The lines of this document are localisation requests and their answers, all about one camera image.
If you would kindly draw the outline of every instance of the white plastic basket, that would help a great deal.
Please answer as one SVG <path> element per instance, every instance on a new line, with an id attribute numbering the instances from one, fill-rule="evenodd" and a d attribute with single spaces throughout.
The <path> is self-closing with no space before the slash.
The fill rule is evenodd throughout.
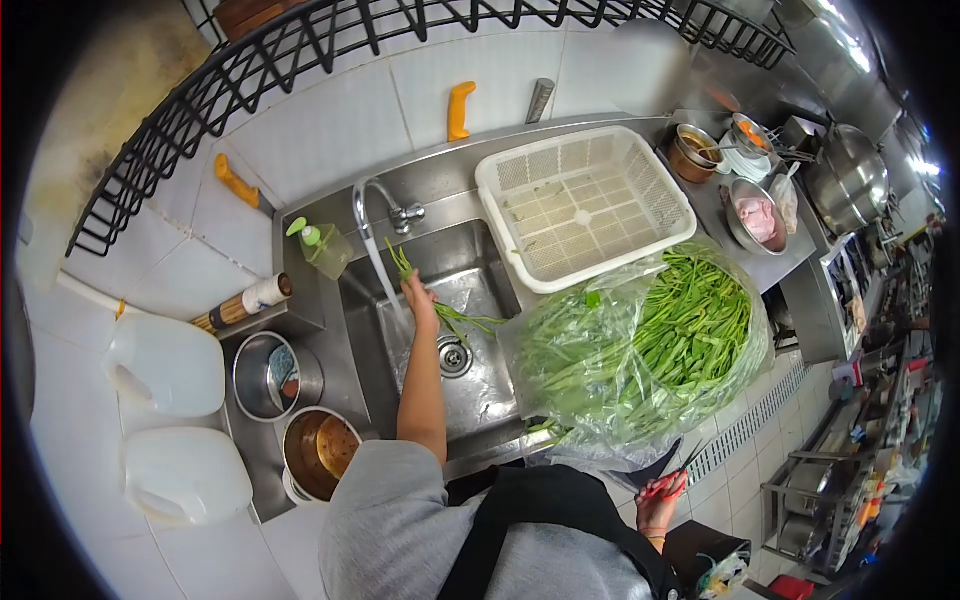
<path id="1" fill-rule="evenodd" d="M 538 294 L 663 251 L 697 230 L 680 186 L 624 127 L 488 156 L 476 181 L 504 256 Z"/>

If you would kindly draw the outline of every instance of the cooking pot lid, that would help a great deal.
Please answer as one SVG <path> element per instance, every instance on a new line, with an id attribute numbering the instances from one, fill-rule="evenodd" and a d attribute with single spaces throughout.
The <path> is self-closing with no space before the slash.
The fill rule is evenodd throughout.
<path id="1" fill-rule="evenodd" d="M 876 149 L 876 145 L 870 141 L 866 133 L 845 123 L 838 124 L 834 128 L 833 135 L 851 161 L 850 167 L 862 181 L 863 191 L 870 203 L 877 212 L 883 213 L 890 197 L 890 181 L 887 165 Z"/>

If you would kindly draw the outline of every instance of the faucet handle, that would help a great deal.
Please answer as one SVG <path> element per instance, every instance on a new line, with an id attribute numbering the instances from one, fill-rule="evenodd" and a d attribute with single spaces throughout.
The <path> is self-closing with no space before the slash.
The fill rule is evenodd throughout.
<path id="1" fill-rule="evenodd" d="M 410 204 L 406 208 L 398 208 L 391 211 L 390 215 L 391 221 L 394 223 L 394 231 L 398 235 L 410 233 L 410 226 L 422 221 L 425 216 L 426 208 L 420 203 Z"/>

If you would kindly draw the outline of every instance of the scissors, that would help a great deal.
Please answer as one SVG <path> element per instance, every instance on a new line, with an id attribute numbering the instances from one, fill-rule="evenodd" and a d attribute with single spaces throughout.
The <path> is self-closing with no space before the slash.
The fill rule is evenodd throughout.
<path id="1" fill-rule="evenodd" d="M 669 490 L 669 487 L 673 484 L 675 477 L 679 476 L 681 473 L 686 471 L 686 469 L 693 463 L 693 460 L 697 458 L 697 455 L 700 454 L 700 452 L 706 446 L 707 445 L 703 440 L 701 440 L 700 442 L 697 442 L 697 445 L 693 446 L 693 451 L 690 452 L 690 455 L 686 457 L 686 460 L 682 465 L 680 465 L 680 468 L 673 471 L 672 473 L 663 475 L 660 479 L 655 479 L 654 481 L 651 481 L 650 483 L 648 483 L 646 486 L 644 486 L 643 490 L 640 490 L 640 496 L 643 498 L 648 498 L 651 496 L 655 496 L 658 493 L 663 492 L 664 490 Z M 668 495 L 665 495 L 663 499 L 674 500 L 677 497 L 679 497 L 680 494 L 683 493 L 685 489 L 686 489 L 686 482 L 684 481 L 684 484 L 681 485 L 678 490 Z"/>

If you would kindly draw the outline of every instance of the white tile floor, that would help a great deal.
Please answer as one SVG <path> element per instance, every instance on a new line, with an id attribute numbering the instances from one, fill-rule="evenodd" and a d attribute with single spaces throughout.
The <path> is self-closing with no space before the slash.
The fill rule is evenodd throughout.
<path id="1" fill-rule="evenodd" d="M 709 441 L 722 433 L 780 383 L 800 360 L 798 352 L 779 356 L 770 373 L 763 375 L 715 417 L 707 419 L 695 431 L 688 433 L 684 448 L 692 448 L 698 440 Z M 761 529 L 765 510 L 760 484 L 769 481 L 785 462 L 786 455 L 812 435 L 830 406 L 829 382 L 830 363 L 813 366 L 796 394 L 751 440 L 740 446 L 723 465 L 681 495 L 670 528 L 693 518 L 717 531 L 750 539 L 754 546 L 750 576 L 763 585 L 768 585 L 778 575 L 796 566 L 759 550 L 763 543 Z M 675 459 L 678 464 L 671 467 L 677 467 L 680 460 L 682 458 Z M 619 483 L 602 475 L 601 478 L 607 483 L 608 492 L 619 507 L 623 520 L 631 527 L 636 527 L 633 494 Z"/>

